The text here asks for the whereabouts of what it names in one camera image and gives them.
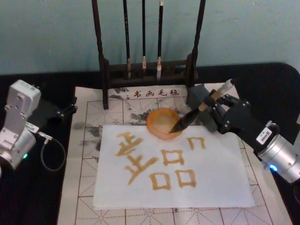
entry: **wall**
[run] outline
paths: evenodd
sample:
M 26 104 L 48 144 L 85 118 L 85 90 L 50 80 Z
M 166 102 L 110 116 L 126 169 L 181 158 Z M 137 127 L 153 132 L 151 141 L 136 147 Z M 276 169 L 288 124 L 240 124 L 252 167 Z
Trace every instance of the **wall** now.
M 127 0 L 131 59 L 142 60 L 142 1 Z M 121 0 L 98 0 L 104 54 L 126 63 Z M 165 0 L 162 60 L 185 59 L 199 0 Z M 198 65 L 280 61 L 300 71 L 300 1 L 208 0 Z M 158 0 L 146 0 L 146 53 L 157 59 Z M 0 74 L 98 70 L 90 0 L 1 0 Z

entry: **orange bowl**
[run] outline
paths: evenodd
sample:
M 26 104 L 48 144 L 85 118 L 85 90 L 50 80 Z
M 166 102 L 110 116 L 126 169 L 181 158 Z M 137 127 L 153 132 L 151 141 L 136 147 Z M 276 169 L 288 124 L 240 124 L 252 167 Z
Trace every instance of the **orange bowl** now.
M 162 140 L 171 140 L 181 132 L 170 134 L 170 130 L 179 120 L 179 115 L 172 109 L 161 108 L 151 112 L 146 120 L 147 128 L 154 136 Z

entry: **cable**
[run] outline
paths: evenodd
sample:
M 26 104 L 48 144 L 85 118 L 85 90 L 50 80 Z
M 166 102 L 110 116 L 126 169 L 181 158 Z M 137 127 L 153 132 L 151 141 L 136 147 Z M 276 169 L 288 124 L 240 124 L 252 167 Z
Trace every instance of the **cable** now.
M 46 141 L 44 142 L 44 145 L 43 145 L 42 150 L 41 150 L 41 161 L 42 161 L 42 164 L 43 164 L 43 166 L 45 167 L 46 170 L 51 171 L 51 172 L 57 172 L 57 171 L 60 170 L 60 169 L 64 166 L 64 164 L 65 164 L 65 161 L 66 161 L 66 150 L 65 150 L 64 146 L 63 146 L 58 140 L 56 140 L 55 138 L 52 138 L 52 140 L 55 141 L 55 142 L 61 147 L 61 149 L 62 149 L 62 151 L 63 151 L 64 159 L 63 159 L 61 165 L 60 165 L 58 168 L 56 168 L 56 169 L 51 169 L 51 168 L 49 168 L 48 166 L 46 166 L 46 164 L 45 164 L 45 162 L 44 162 L 44 158 L 43 158 L 45 146 L 46 146 L 47 143 L 48 143 L 48 142 L 46 142 Z

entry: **calligraphy brush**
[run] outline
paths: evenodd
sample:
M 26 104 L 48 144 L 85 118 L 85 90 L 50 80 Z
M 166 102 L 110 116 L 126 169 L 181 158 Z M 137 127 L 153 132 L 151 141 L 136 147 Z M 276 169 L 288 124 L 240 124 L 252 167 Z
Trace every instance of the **calligraphy brush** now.
M 214 100 L 217 100 L 219 97 L 225 94 L 230 88 L 232 88 L 233 84 L 234 84 L 234 80 L 232 79 L 226 81 L 215 93 L 211 95 L 211 97 Z M 198 108 L 190 111 L 188 114 L 180 118 L 169 133 L 170 134 L 176 133 L 186 129 L 199 116 L 199 114 L 201 112 L 204 112 L 208 107 L 209 106 L 207 104 L 202 102 Z
M 145 0 L 142 0 L 142 68 L 146 69 L 146 16 Z
M 159 0 L 157 81 L 159 81 L 161 76 L 161 37 L 163 31 L 163 9 L 164 9 L 164 0 Z
M 123 0 L 124 8 L 124 22 L 125 22 L 125 35 L 126 35 L 126 55 L 127 55 L 127 73 L 128 79 L 131 77 L 131 60 L 130 60 L 130 49 L 129 49 L 129 31 L 128 31 L 128 13 L 127 13 L 127 0 Z

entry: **calligraphy practice grid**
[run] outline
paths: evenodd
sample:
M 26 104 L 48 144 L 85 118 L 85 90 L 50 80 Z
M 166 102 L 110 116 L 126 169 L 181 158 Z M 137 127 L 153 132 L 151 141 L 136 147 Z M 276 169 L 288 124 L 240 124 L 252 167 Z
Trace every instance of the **calligraphy practice grid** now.
M 205 86 L 210 91 L 221 85 Z M 228 94 L 238 97 L 234 88 Z M 183 115 L 190 108 L 185 104 L 187 91 L 183 85 L 112 89 L 109 90 L 108 110 L 104 110 L 103 102 L 99 101 L 102 99 L 100 90 L 77 88 L 76 96 L 78 111 L 72 121 L 58 224 L 271 225 L 277 224 L 276 217 L 278 221 L 282 219 L 273 206 L 266 205 L 270 198 L 262 195 L 262 189 L 249 161 L 252 149 L 238 137 L 255 207 L 94 210 L 93 195 L 103 125 L 145 125 L 147 116 L 155 109 L 172 108 Z M 193 125 L 200 125 L 200 122 L 196 120 Z M 285 213 L 282 200 L 276 201 Z

